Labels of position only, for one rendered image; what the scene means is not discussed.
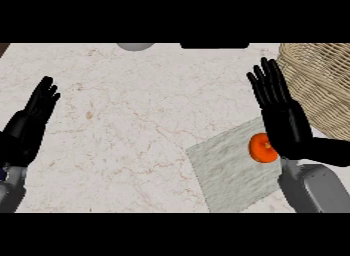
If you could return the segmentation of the wicker basket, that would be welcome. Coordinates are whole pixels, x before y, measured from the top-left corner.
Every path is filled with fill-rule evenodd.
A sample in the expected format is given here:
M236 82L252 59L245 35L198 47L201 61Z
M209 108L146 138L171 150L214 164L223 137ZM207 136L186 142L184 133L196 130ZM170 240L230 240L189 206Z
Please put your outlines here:
M277 64L311 126L350 141L350 43L282 43Z

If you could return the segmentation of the orange squash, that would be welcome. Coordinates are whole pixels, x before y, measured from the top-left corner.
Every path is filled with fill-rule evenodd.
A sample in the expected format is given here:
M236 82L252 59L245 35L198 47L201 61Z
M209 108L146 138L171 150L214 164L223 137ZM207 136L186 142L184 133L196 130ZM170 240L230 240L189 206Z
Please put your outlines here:
M260 163L272 163L279 157L266 133L257 133L251 137L248 151L251 158Z

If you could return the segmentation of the grey round object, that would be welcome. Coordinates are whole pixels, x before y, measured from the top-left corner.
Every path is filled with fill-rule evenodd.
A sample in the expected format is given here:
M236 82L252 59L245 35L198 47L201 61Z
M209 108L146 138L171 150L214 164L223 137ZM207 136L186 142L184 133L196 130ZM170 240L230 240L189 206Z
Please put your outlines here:
M125 51L143 51L147 48L153 46L152 43L118 43L118 46L125 50Z

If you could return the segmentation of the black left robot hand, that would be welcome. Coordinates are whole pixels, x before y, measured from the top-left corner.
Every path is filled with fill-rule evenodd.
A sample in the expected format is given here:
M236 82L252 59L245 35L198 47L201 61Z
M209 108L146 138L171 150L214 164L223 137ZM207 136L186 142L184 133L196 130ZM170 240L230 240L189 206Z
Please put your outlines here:
M59 98L53 78L44 76L25 108L15 113L0 131L0 168L26 167L34 161Z

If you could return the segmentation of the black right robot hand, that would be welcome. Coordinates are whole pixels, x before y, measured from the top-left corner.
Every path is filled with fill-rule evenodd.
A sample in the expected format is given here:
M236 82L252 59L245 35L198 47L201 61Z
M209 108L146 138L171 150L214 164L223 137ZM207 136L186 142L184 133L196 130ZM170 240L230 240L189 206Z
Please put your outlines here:
M300 102L292 98L274 59L261 58L246 73L261 109L269 141L289 160L311 160L338 167L350 166L350 141L313 135Z

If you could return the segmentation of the grey placemat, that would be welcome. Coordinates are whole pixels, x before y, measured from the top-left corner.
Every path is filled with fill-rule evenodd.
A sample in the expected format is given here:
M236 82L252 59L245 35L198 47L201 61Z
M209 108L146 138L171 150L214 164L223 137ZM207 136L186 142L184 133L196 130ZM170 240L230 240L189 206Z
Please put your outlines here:
M258 163L249 155L263 132L257 117L186 150L211 213L243 211L279 189L280 161Z

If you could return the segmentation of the black flat object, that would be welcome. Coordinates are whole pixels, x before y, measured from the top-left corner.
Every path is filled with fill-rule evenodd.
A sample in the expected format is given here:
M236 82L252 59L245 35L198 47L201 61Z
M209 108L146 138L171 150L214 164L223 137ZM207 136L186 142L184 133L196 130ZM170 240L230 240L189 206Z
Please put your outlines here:
M180 43L183 49L246 49L249 43Z

